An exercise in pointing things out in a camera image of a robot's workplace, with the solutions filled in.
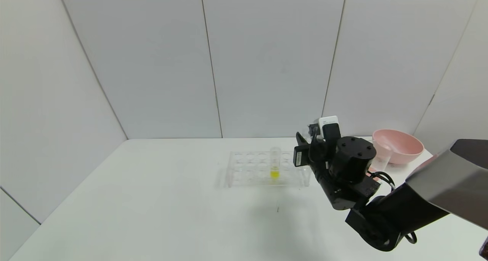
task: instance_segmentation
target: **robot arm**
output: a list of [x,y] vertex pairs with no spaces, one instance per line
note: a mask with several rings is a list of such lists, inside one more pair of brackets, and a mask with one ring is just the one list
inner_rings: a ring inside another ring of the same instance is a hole
[[457,140],[369,202],[380,186],[366,176],[373,144],[341,137],[337,121],[318,120],[309,129],[310,144],[297,133],[295,166],[311,167],[333,208],[350,209],[346,223],[372,247],[391,251],[404,237],[415,243],[415,230],[449,213],[488,229],[488,140]]

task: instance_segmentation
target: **test tube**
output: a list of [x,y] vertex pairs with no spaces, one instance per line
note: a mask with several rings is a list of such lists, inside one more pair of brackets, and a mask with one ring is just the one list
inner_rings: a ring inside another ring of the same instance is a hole
[[270,149],[270,176],[271,179],[279,178],[279,161],[281,160],[281,149],[273,147]]

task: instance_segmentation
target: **white wall panel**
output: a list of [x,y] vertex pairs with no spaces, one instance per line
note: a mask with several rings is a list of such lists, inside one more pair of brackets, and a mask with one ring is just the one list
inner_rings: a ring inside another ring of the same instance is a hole
[[37,228],[39,224],[0,191],[0,260],[8,261]]
[[344,135],[412,134],[476,0],[346,0],[325,115]]
[[221,137],[202,0],[64,0],[129,138]]
[[488,0],[478,0],[415,136],[437,153],[456,139],[488,139]]
[[320,117],[344,0],[204,0],[223,137]]
[[126,140],[61,0],[0,4],[1,185],[46,217]]

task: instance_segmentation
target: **plastic cup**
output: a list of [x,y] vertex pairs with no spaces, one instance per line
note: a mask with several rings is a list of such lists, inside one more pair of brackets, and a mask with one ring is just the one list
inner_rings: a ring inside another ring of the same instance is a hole
[[389,146],[380,144],[374,140],[373,146],[376,148],[376,156],[373,158],[369,168],[372,169],[372,171],[382,172],[387,168],[388,162],[390,158],[392,158],[393,150]]

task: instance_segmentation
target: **pink bowl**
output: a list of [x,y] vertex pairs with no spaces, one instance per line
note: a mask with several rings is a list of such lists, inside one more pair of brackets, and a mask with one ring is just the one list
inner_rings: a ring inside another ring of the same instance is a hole
[[378,154],[388,152],[387,148],[382,146],[392,149],[392,164],[407,164],[424,151],[424,145],[417,138],[394,129],[378,129],[373,133],[373,140],[378,143],[375,146]]

